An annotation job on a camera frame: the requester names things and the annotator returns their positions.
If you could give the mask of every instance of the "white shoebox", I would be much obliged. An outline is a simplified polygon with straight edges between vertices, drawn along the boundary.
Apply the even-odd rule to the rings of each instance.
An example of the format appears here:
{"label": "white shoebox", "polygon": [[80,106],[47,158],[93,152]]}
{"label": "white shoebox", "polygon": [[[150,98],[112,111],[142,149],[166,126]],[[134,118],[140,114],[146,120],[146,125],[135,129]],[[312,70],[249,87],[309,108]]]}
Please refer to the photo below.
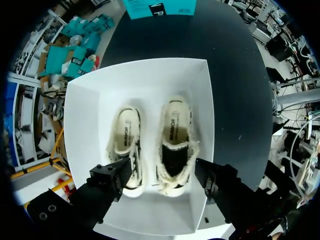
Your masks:
{"label": "white shoebox", "polygon": [[194,233],[206,204],[203,188],[191,172],[186,191],[178,197],[158,193],[154,156],[161,108],[182,95],[192,109],[193,130],[199,141],[198,157],[214,156],[214,104],[207,61],[192,58],[157,58],[105,67],[68,83],[64,105],[64,137],[75,186],[90,177],[97,164],[107,165],[106,146],[118,109],[140,110],[141,157],[147,167],[147,186],[137,198],[122,195],[95,231],[108,227],[138,234],[175,236]]}

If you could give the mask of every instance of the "yellow pole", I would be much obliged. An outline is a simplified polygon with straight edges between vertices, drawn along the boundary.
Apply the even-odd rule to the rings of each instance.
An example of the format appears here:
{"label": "yellow pole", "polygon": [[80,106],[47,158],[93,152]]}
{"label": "yellow pole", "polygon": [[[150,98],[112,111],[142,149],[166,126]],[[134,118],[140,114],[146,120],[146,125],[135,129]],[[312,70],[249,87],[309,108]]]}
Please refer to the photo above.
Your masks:
{"label": "yellow pole", "polygon": [[[70,179],[68,179],[68,180],[60,183],[59,185],[51,188],[51,190],[54,191],[54,192],[56,192],[56,191],[58,191],[59,189],[62,189],[63,187],[67,186],[67,185],[68,185],[69,183],[71,183],[72,181],[73,181],[73,178],[70,177]],[[29,203],[30,203],[30,202],[28,201],[27,203],[25,203],[25,204],[23,205],[23,207],[24,207],[25,209],[27,209],[27,206],[29,205]]]}
{"label": "yellow pole", "polygon": [[64,172],[64,173],[67,174],[69,177],[71,177],[71,173],[70,173],[69,171],[63,169],[62,167],[60,167],[60,166],[58,166],[58,165],[56,165],[56,164],[52,164],[52,167],[60,170],[61,172]]}
{"label": "yellow pole", "polygon": [[[60,162],[61,160],[59,159],[59,158],[56,158],[56,159],[53,159],[52,160],[52,162],[53,163],[57,163],[57,162]],[[14,174],[12,174],[12,176],[11,176],[11,179],[16,179],[16,178],[18,178],[18,177],[20,177],[20,176],[22,176],[22,175],[24,175],[24,174],[28,174],[28,173],[31,173],[31,172],[33,172],[33,171],[36,171],[36,170],[38,170],[38,169],[42,169],[42,168],[44,168],[44,167],[46,167],[46,166],[49,166],[50,165],[50,162],[49,161],[46,161],[46,162],[44,162],[44,163],[41,163],[41,164],[38,164],[38,165],[35,165],[35,166],[31,166],[31,167],[29,167],[29,168],[27,168],[25,171],[18,171],[18,172],[16,172],[16,173],[14,173]]]}
{"label": "yellow pole", "polygon": [[51,188],[52,191],[58,191],[59,189],[62,189],[63,187],[67,186],[69,183],[73,181],[73,178],[70,177],[70,179],[60,183],[58,186],[55,186],[54,188]]}
{"label": "yellow pole", "polygon": [[51,159],[54,158],[55,152],[56,152],[56,150],[57,150],[58,143],[59,143],[60,138],[61,138],[62,134],[64,133],[64,131],[65,131],[65,129],[62,128],[62,130],[60,131],[58,137],[56,138],[56,141],[55,141],[55,144],[54,144],[53,150],[52,150],[52,152],[51,152],[51,156],[50,156]]}

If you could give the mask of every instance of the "white sneaker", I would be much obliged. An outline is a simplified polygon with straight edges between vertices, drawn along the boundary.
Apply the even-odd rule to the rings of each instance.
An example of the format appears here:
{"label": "white sneaker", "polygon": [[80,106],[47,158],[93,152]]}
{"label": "white sneaker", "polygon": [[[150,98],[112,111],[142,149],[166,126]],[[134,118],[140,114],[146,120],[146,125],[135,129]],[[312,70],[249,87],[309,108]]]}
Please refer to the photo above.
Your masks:
{"label": "white sneaker", "polygon": [[199,153],[198,142],[192,133],[192,113],[182,96],[173,97],[162,108],[158,134],[155,161],[159,192],[178,197],[186,189]]}
{"label": "white sneaker", "polygon": [[106,148],[111,163],[130,158],[132,175],[123,194],[136,198],[144,191],[143,166],[140,158],[140,115],[132,106],[123,106],[115,116]]}

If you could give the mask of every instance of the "screw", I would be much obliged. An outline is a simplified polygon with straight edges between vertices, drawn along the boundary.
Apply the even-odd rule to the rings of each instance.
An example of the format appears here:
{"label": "screw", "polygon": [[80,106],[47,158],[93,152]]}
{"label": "screw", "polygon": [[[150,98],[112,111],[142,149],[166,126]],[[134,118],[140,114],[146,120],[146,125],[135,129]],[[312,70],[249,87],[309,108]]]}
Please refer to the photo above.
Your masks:
{"label": "screw", "polygon": [[49,212],[55,212],[57,210],[57,207],[55,206],[55,205],[50,205],[50,206],[48,206],[48,211]]}
{"label": "screw", "polygon": [[39,214],[39,218],[40,218],[40,220],[44,221],[44,220],[46,220],[46,219],[48,218],[48,216],[47,216],[47,214],[45,214],[44,212],[41,212],[41,213]]}

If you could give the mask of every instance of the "black round table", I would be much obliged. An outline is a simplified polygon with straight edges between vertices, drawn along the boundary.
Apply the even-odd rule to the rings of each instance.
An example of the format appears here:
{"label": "black round table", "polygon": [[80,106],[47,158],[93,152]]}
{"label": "black round table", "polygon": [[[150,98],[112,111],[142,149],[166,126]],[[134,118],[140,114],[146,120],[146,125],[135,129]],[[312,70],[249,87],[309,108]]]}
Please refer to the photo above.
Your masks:
{"label": "black round table", "polygon": [[152,58],[206,59],[214,105],[213,162],[230,164],[256,190],[272,137],[272,94],[259,49],[237,12],[197,0],[194,16],[121,18],[101,67]]}

